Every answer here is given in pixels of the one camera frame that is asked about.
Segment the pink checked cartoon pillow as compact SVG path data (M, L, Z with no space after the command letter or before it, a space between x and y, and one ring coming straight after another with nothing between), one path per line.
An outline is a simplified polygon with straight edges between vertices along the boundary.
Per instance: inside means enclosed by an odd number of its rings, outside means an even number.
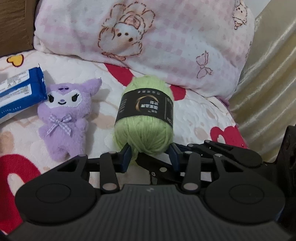
M229 99L254 24L244 1L40 1L34 47Z

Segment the green yarn ball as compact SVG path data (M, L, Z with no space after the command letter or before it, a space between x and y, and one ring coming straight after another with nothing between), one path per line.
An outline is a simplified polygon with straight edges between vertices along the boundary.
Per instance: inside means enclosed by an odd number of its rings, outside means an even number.
M157 155L173 142L174 97L155 76L135 77L125 88L114 126L114 142L129 144L134 163L139 153Z

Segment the golden satin curtain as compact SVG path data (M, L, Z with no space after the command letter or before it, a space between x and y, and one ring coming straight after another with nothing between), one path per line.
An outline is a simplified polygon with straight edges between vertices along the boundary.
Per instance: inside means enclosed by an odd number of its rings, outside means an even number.
M230 107L248 147L273 162L295 125L295 1L270 1L256 18Z

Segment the blue wet wipes pack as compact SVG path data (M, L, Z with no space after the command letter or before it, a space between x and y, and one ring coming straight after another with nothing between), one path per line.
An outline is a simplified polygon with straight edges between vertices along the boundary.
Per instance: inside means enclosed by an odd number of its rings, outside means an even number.
M1 83L1 123L47 98L44 73L40 66L8 78Z

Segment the purple Kuromi plush toy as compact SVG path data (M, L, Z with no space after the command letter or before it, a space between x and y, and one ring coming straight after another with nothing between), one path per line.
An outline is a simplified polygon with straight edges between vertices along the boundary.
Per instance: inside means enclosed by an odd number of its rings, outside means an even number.
M39 136L54 161L64 161L85 153L88 116L92 97L102 85L100 78L81 84L60 83L47 86L47 100L37 108L43 121Z

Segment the brown embroidered pillow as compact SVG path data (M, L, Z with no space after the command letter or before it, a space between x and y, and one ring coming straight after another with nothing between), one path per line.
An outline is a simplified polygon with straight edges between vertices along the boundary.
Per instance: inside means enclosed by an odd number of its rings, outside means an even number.
M1 0L0 56L33 49L37 0Z

